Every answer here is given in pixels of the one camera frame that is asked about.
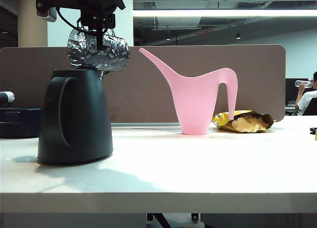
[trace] white shirt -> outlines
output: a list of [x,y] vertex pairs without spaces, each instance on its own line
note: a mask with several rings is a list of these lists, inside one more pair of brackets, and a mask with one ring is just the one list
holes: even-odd
[[312,98],[317,98],[317,91],[308,91],[303,94],[302,99],[297,104],[300,109],[298,115],[303,115]]

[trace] pink watering can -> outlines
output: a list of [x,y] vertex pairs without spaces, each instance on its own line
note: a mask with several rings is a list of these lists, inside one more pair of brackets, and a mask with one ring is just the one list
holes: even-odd
[[139,51],[154,63],[167,80],[183,134],[209,133],[218,87],[221,83],[227,85],[229,117],[233,119],[238,91],[237,75],[233,70],[221,68],[201,76],[185,77],[144,48],[140,48]]

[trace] crinkled foil cup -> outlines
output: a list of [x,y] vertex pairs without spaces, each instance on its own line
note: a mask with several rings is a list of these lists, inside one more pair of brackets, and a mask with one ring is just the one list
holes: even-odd
[[106,50],[97,50],[96,36],[73,30],[68,38],[68,60],[76,69],[122,71],[129,61],[129,46],[125,39],[104,34]]

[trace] chip bag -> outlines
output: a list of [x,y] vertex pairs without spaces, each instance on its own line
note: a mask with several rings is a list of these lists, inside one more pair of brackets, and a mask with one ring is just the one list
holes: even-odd
[[233,120],[229,113],[218,113],[212,118],[217,128],[239,133],[261,133],[269,129],[274,120],[269,114],[260,114],[252,110],[234,111]]

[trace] computer monitor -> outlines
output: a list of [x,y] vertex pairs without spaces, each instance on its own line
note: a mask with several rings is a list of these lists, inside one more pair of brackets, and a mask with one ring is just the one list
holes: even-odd
[[[308,81],[308,78],[286,78],[285,85],[285,105],[295,104],[298,88],[295,86],[295,81]],[[305,89],[304,92],[313,91],[314,89]]]

